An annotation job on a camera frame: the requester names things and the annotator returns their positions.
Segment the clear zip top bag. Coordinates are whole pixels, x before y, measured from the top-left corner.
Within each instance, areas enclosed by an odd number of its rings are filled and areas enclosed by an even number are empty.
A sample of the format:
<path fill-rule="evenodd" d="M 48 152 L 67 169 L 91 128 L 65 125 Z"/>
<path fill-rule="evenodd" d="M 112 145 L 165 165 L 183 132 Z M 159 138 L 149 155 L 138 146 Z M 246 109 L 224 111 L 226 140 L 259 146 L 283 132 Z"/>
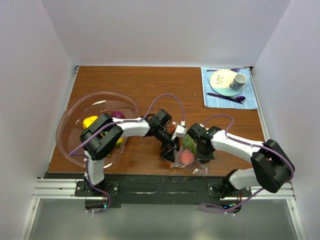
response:
<path fill-rule="evenodd" d="M 208 167 L 197 160 L 196 142 L 189 135 L 186 135 L 179 143 L 180 147 L 173 151 L 173 162 L 169 164 L 169 167 L 172 169 L 180 168 L 196 176 L 207 176 Z"/>

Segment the pink fake peach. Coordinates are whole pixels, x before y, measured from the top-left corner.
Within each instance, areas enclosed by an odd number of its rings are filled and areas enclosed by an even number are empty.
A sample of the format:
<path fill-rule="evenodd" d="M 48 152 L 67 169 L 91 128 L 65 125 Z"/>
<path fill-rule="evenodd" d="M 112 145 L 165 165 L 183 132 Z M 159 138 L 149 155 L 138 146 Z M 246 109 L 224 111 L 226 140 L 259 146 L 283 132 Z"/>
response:
<path fill-rule="evenodd" d="M 182 165 L 188 166 L 194 163 L 195 156 L 190 150 L 184 149 L 179 155 L 179 161 Z"/>

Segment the orange fake fruit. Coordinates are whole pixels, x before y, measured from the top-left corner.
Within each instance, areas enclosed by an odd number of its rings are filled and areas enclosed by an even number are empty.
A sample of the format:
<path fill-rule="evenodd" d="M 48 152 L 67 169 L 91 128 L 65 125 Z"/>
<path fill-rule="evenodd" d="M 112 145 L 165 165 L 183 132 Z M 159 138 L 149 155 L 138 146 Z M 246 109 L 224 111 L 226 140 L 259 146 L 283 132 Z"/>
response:
<path fill-rule="evenodd" d="M 124 142 L 124 138 L 119 138 L 118 140 L 117 140 L 117 142 L 116 142 L 116 146 L 120 146 L 123 142 Z"/>

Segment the purple fake onion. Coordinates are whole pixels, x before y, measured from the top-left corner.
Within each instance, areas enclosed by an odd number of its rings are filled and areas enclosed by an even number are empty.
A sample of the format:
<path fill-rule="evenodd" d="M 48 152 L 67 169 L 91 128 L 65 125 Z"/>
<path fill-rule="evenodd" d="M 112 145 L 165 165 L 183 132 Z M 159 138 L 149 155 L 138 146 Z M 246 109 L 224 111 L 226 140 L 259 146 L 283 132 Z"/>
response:
<path fill-rule="evenodd" d="M 125 118 L 124 114 L 123 114 L 122 112 L 120 112 L 120 111 L 113 111 L 113 112 L 110 114 L 110 116 L 111 116 L 112 118 L 117 118 L 117 119 L 124 119 L 124 118 Z"/>

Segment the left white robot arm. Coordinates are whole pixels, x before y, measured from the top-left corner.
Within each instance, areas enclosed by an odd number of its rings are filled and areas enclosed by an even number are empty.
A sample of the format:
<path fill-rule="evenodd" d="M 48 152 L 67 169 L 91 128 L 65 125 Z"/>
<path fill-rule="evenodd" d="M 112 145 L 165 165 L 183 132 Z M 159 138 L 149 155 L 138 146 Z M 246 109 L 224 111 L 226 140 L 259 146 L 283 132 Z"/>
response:
<path fill-rule="evenodd" d="M 160 157 L 173 163 L 175 152 L 180 149 L 180 141 L 168 130 L 167 123 L 171 120 L 172 116 L 164 109 L 145 118 L 120 119 L 103 113 L 94 120 L 79 137 L 87 159 L 86 191 L 92 196 L 99 196 L 103 192 L 102 182 L 105 178 L 103 161 L 121 138 L 154 137 L 161 142 Z"/>

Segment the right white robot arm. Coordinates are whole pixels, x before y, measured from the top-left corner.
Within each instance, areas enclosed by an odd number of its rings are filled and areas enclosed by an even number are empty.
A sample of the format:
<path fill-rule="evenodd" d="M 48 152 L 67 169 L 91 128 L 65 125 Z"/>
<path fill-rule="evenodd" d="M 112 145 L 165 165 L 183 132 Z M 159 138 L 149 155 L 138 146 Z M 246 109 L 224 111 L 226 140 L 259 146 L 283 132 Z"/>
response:
<path fill-rule="evenodd" d="M 195 142 L 196 160 L 202 164 L 214 160 L 215 151 L 223 151 L 251 163 L 251 168 L 234 169 L 214 186 L 222 198 L 233 197 L 247 187 L 261 187 L 275 194 L 294 176 L 294 165 L 275 140 L 248 140 L 219 127 L 204 128 L 198 123 L 187 130 L 187 135 Z"/>

